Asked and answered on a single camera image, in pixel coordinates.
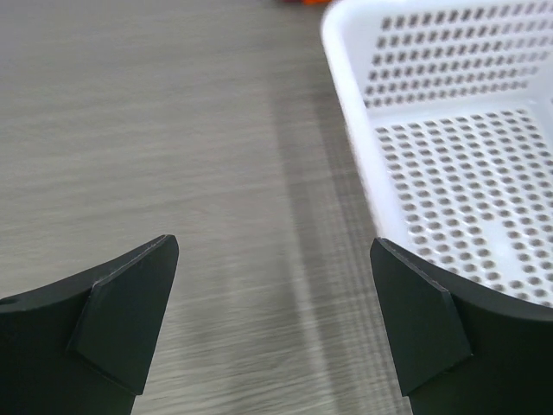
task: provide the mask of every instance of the orange object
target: orange object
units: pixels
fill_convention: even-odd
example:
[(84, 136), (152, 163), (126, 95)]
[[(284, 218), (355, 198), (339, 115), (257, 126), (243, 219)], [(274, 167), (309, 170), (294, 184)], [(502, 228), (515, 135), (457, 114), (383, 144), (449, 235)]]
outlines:
[(330, 3), (331, 0), (303, 0), (303, 4), (307, 4), (307, 6), (310, 6), (311, 4), (318, 4), (318, 3)]

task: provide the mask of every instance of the basket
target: basket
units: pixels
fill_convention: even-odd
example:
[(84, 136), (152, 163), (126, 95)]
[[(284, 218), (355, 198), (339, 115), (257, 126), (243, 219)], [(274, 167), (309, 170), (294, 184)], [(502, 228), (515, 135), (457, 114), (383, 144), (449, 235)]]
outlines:
[(553, 0), (342, 0), (322, 40), (378, 236), (553, 304)]

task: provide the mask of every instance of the gray wooden surface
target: gray wooden surface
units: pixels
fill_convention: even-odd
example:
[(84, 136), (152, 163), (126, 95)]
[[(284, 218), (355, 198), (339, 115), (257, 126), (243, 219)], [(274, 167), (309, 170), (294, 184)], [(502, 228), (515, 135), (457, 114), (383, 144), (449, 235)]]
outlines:
[(0, 3), (2, 296), (181, 246), (135, 414), (409, 413), (321, 12)]

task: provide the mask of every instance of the white plastic basket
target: white plastic basket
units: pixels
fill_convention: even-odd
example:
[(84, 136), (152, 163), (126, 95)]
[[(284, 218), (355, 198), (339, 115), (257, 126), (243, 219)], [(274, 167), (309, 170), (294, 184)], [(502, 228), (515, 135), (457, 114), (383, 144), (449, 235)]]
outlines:
[(553, 304), (553, 0), (342, 0), (322, 40), (378, 236)]

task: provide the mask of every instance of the wood grain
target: wood grain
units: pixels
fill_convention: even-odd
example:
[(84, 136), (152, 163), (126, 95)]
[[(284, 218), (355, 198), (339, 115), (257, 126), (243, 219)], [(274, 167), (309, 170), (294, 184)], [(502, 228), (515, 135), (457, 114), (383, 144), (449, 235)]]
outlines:
[(181, 246), (135, 414), (409, 413), (321, 12), (0, 4), (2, 295)]

